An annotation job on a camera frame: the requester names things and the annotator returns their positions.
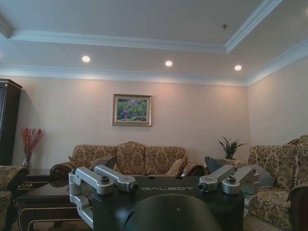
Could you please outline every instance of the dark wooden table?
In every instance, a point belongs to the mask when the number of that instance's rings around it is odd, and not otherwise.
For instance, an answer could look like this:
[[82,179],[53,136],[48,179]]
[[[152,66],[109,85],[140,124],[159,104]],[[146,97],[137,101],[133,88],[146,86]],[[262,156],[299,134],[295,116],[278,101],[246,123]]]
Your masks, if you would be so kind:
[[75,204],[69,201],[68,186],[54,188],[50,184],[17,198],[20,231],[33,230],[36,221],[82,220]]
[[50,170],[33,168],[29,170],[26,182],[18,186],[18,195],[25,194],[31,190],[50,183]]

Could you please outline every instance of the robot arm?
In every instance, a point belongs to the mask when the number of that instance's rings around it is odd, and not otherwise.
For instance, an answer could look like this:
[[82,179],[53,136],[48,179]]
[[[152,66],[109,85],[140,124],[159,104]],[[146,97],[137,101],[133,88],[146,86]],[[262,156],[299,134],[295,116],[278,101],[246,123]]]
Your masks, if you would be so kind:
[[199,189],[203,192],[217,190],[222,184],[222,190],[229,195],[244,193],[244,217],[249,213],[252,204],[257,200],[259,174],[251,167],[241,167],[236,172],[233,166],[224,165],[208,176],[199,179]]
[[78,214],[93,229],[93,211],[90,208],[88,198],[85,196],[96,190],[97,194],[108,195],[113,192],[113,184],[120,191],[134,192],[138,189],[135,178],[124,176],[106,166],[100,165],[94,168],[94,172],[86,167],[73,169],[68,174],[70,202],[76,204]]

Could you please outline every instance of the patterned sofa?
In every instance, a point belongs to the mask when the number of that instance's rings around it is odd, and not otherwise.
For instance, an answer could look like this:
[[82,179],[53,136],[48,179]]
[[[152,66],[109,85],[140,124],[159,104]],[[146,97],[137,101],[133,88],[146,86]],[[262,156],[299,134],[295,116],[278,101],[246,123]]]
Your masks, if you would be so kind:
[[10,230],[17,217],[14,202],[17,188],[26,180],[28,170],[17,166],[0,166],[0,231]]
[[[185,176],[204,175],[204,166],[187,163],[185,150],[174,146],[145,146],[129,141],[118,146],[77,145],[72,157],[82,162],[115,156],[114,170],[124,175],[161,175],[166,174],[173,163],[186,158],[183,170]],[[51,168],[51,184],[61,187],[67,184],[68,173],[77,166],[71,162],[60,163]]]
[[283,230],[308,230],[308,136],[284,146],[253,146],[248,162],[277,179],[274,187],[259,188],[252,214]]

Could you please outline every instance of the crown molding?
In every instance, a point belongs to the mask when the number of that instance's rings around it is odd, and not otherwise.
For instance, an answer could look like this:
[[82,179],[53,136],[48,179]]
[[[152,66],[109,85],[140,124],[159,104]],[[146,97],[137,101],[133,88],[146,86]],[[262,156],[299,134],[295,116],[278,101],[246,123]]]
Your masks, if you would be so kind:
[[207,53],[226,53],[224,45],[164,40],[152,38],[132,38],[105,35],[76,34],[52,31],[18,30],[11,40],[68,43],[79,45],[146,48],[169,51],[197,51]]
[[6,77],[39,77],[55,79],[92,79],[127,82],[153,82],[177,84],[205,84],[245,86],[245,81],[198,75],[165,75],[142,71],[78,69],[56,66],[1,65],[0,75]]
[[[197,43],[178,40],[133,38],[55,31],[17,30],[11,40],[50,42],[93,46],[146,48],[167,51],[193,51],[226,54],[232,51],[283,0],[264,0],[225,44]],[[12,30],[5,32],[9,38]]]
[[13,32],[12,26],[0,15],[0,34],[9,39]]
[[264,0],[226,42],[226,52],[230,53],[281,2],[282,0]]
[[272,59],[262,70],[259,70],[247,78],[246,85],[249,86],[256,83],[306,56],[308,56],[308,38]]

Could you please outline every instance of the red decorative branches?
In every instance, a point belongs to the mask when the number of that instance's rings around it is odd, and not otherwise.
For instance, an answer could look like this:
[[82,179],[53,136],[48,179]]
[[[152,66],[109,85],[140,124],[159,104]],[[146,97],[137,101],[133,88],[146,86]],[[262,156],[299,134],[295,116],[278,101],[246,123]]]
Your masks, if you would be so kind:
[[39,143],[39,141],[44,137],[45,131],[43,129],[37,128],[21,128],[21,136],[24,141],[24,152],[25,157],[31,158],[33,149]]

